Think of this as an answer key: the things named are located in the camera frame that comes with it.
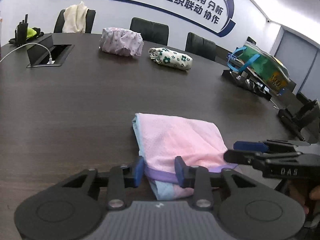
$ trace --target rolled cloth with green flowers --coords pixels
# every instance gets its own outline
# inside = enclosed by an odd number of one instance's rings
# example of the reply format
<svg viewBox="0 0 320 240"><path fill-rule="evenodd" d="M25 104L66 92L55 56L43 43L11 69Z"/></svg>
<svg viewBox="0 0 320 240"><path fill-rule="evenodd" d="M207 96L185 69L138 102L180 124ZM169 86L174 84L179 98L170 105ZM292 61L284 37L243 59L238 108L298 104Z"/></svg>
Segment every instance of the rolled cloth with green flowers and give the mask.
<svg viewBox="0 0 320 240"><path fill-rule="evenodd" d="M150 58L163 66L189 70L192 66L192 57L166 48L149 49Z"/></svg>

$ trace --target dark wooden table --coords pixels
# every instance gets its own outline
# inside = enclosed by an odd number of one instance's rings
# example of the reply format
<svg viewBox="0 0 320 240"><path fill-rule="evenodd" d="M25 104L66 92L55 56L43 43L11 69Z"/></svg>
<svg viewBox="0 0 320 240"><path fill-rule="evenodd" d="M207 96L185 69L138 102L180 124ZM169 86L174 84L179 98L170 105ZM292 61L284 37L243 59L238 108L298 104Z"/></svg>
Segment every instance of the dark wooden table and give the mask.
<svg viewBox="0 0 320 240"><path fill-rule="evenodd" d="M61 67L26 68L26 49L0 65L0 239L20 239L13 213L25 198L83 169L132 162L135 113L213 122L227 147L292 138L272 103L221 77L224 66L192 54L189 73L159 66L148 50L161 46L151 42L141 57L110 55L98 50L100 36L54 34L55 44L75 45ZM128 195L155 199L146 179Z"/></svg>

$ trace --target white charging cable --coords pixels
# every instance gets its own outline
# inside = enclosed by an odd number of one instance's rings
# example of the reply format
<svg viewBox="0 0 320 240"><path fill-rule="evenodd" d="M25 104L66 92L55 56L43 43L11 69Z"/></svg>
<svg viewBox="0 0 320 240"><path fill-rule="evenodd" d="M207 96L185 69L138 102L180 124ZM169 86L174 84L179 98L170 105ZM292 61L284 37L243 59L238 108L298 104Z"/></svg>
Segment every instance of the white charging cable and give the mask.
<svg viewBox="0 0 320 240"><path fill-rule="evenodd" d="M13 51L10 51L7 55L5 55L1 60L0 60L0 63L7 57L7 56L9 56L12 52L14 52L14 51L16 51L17 49L20 49L20 48L22 48L22 47L25 47L25 46L27 46L27 45L30 45L30 44L33 44L33 45L39 45L39 46L41 46L41 47L44 47L48 52L49 52L49 64L52 64L52 57L51 57L51 52L50 52L50 50L47 48L47 47L45 47L45 46L43 46L43 45L41 45L41 44L39 44L39 43L27 43L27 44L24 44L24 45L22 45L22 46L20 46L20 47L18 47L18 48L16 48L16 49L14 49Z"/></svg>

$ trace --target blue bag handle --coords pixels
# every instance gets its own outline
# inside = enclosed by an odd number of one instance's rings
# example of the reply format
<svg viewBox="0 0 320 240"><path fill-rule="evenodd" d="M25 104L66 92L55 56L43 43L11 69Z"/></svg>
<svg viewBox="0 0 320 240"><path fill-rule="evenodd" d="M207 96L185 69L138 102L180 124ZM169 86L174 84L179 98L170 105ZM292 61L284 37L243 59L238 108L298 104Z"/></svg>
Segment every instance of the blue bag handle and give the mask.
<svg viewBox="0 0 320 240"><path fill-rule="evenodd" d="M236 49L229 57L228 59L228 62L227 62L227 65L229 68L231 68L233 71L236 71L236 72L242 72L244 71L247 66L251 65L253 62L255 62L259 57L260 57L260 54L255 54L254 56L252 56L240 69L236 69L235 67L233 67L230 63L229 63L229 60L230 58L237 52L241 51L241 50L246 50L247 48L246 47L241 47L239 49Z"/></svg>

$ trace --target screw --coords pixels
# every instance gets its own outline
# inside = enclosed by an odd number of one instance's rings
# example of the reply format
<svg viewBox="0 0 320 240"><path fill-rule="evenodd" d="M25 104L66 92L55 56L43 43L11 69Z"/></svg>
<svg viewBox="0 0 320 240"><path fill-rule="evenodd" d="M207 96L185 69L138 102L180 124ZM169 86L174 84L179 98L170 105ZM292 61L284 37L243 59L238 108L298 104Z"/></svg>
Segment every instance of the screw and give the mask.
<svg viewBox="0 0 320 240"><path fill-rule="evenodd" d="M206 199L199 199L197 200L196 205L201 208L206 208L211 206L211 202Z"/></svg>
<svg viewBox="0 0 320 240"><path fill-rule="evenodd" d="M113 199L113 200L110 200L108 204L112 208L119 208L124 205L124 202L121 199Z"/></svg>

